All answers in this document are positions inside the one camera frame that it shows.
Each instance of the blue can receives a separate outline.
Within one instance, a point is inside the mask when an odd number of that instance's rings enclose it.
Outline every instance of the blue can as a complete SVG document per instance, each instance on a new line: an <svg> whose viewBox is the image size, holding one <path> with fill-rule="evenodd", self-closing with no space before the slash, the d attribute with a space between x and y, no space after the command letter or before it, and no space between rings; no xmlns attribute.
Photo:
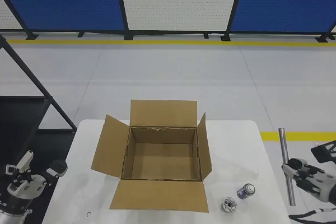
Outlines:
<svg viewBox="0 0 336 224"><path fill-rule="evenodd" d="M255 193L255 187L253 184L245 184L240 190L236 192L240 199L246 199Z"/></svg>

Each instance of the metal pole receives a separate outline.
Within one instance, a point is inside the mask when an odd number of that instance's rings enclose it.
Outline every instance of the metal pole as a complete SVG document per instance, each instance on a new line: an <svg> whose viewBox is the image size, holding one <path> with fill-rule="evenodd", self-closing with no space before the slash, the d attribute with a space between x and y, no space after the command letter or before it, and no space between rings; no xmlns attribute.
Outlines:
<svg viewBox="0 0 336 224"><path fill-rule="evenodd" d="M289 155L287 153L286 136L284 128L279 128L279 138L282 153L282 161L284 164L287 164L289 162ZM289 204L290 206L296 206L295 196L293 193L292 179L285 174L285 181L287 188L287 196L289 198Z"/></svg>

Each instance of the cardboard box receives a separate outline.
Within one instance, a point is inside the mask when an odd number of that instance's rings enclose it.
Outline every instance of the cardboard box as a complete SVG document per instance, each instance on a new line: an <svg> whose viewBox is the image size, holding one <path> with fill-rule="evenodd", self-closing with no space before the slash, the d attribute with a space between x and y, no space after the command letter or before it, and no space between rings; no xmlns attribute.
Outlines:
<svg viewBox="0 0 336 224"><path fill-rule="evenodd" d="M130 126L106 116L93 170L120 178L110 209L208 212L206 115L196 101L132 100Z"/></svg>

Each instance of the white tabletop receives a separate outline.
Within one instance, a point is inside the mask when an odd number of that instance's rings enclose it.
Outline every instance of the white tabletop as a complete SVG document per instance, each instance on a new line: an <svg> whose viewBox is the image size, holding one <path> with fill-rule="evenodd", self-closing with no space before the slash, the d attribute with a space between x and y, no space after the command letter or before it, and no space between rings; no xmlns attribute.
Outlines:
<svg viewBox="0 0 336 224"><path fill-rule="evenodd" d="M58 181L43 223L290 224L258 127L251 121L207 121L213 167L204 180L209 213L110 210L119 179L91 170L103 123L81 122L66 160L68 171ZM256 193L241 200L236 191L246 183ZM227 196L237 200L235 213L220 210Z"/></svg>

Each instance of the small metal part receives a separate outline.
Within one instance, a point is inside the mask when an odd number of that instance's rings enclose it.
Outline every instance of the small metal part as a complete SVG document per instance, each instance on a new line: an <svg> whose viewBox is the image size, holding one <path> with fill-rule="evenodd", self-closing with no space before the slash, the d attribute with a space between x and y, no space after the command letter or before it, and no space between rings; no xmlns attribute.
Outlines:
<svg viewBox="0 0 336 224"><path fill-rule="evenodd" d="M245 184L240 190L236 192L237 196L243 200L249 196L252 196L254 193L255 187L253 184Z"/></svg>
<svg viewBox="0 0 336 224"><path fill-rule="evenodd" d="M221 203L223 211L227 213L233 213L237 209L237 203L232 197L226 197Z"/></svg>

